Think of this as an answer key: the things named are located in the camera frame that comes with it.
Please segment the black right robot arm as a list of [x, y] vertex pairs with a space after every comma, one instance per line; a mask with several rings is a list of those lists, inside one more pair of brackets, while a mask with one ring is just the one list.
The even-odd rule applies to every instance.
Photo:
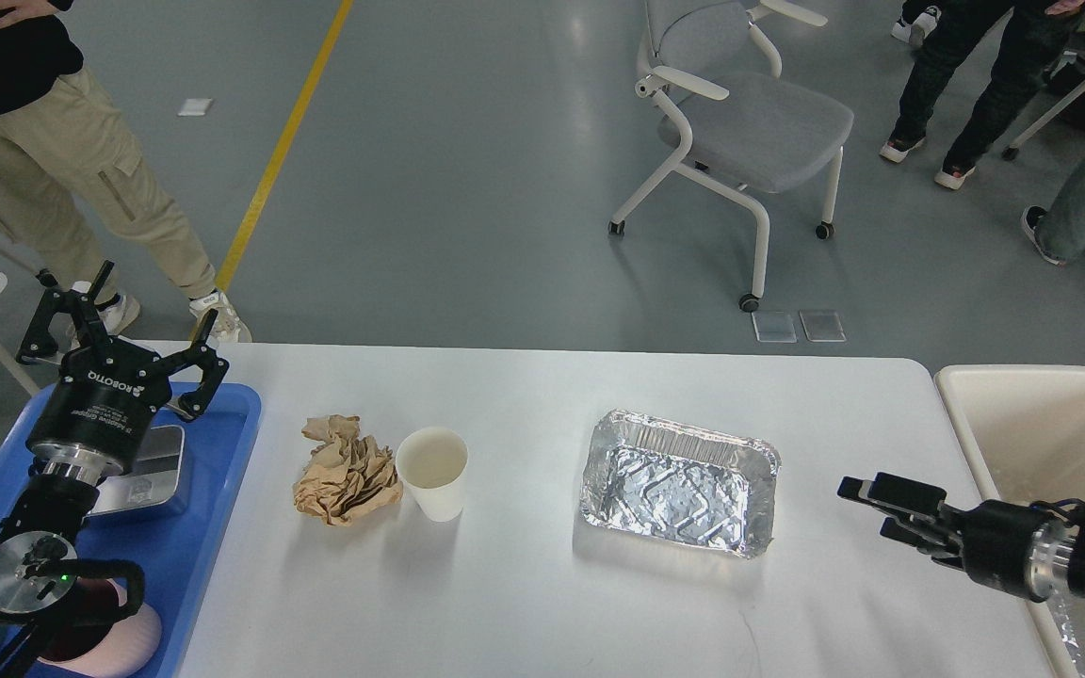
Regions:
[[985, 499], [947, 506], [946, 490], [895, 474], [845, 476], [838, 496], [882, 512], [880, 536], [912, 546], [972, 583], [1033, 604], [1054, 594], [1085, 600], [1085, 499], [1013, 506]]

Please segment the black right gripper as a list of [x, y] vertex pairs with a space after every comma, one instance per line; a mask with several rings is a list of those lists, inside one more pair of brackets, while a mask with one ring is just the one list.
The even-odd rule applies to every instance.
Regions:
[[[890, 519], [880, 536], [912, 546], [982, 587], [1034, 604], [1065, 591], [1065, 526], [1051, 512], [995, 499], [958, 511], [947, 506], [943, 488], [888, 473], [845, 476], [837, 496], [883, 512]], [[939, 528], [957, 528], [959, 538]]]

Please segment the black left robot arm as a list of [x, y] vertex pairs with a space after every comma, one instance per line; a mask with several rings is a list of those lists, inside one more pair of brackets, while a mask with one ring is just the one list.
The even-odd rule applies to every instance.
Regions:
[[42, 271], [44, 292], [14, 357], [56, 364], [58, 383], [25, 442], [30, 477], [0, 521], [0, 625], [17, 627], [0, 649], [0, 677], [22, 677], [77, 628], [108, 630], [141, 613], [141, 566], [79, 557], [78, 533], [103, 482], [132, 472], [156, 414], [197, 419], [228, 372], [208, 344], [216, 306], [189, 347], [168, 356], [108, 333], [95, 300], [112, 270], [104, 263], [86, 289], [60, 287]]

